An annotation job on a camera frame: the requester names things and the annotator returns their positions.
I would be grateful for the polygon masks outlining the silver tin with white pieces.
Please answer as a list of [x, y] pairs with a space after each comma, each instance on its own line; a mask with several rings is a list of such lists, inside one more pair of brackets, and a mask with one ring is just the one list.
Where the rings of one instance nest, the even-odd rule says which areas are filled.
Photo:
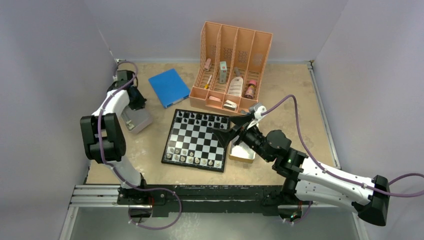
[[138, 134], [153, 122], [152, 115], [145, 108], [132, 110], [127, 106], [120, 116], [131, 134]]

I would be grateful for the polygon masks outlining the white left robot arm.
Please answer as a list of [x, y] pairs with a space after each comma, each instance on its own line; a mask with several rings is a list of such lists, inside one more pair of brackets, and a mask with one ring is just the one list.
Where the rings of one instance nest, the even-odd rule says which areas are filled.
[[107, 89], [106, 99], [91, 115], [80, 119], [84, 151], [88, 159], [103, 164], [120, 182], [119, 197], [138, 205], [146, 203], [149, 191], [146, 181], [126, 156], [127, 144], [119, 123], [123, 117], [130, 132], [138, 133], [147, 123], [137, 123], [137, 114], [145, 113], [146, 99], [134, 85], [137, 74], [131, 70], [118, 70], [116, 80]]

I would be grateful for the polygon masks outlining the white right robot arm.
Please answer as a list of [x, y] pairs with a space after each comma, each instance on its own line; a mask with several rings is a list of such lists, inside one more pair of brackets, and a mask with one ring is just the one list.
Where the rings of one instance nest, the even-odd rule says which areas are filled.
[[280, 130], [263, 135], [257, 126], [251, 126], [250, 115], [231, 116], [229, 129], [213, 128], [213, 135], [226, 147], [230, 142], [244, 143], [285, 178], [280, 196], [288, 204], [296, 200], [321, 202], [350, 210], [375, 226], [385, 226], [390, 197], [387, 178], [357, 176], [320, 162], [294, 149], [291, 140]]

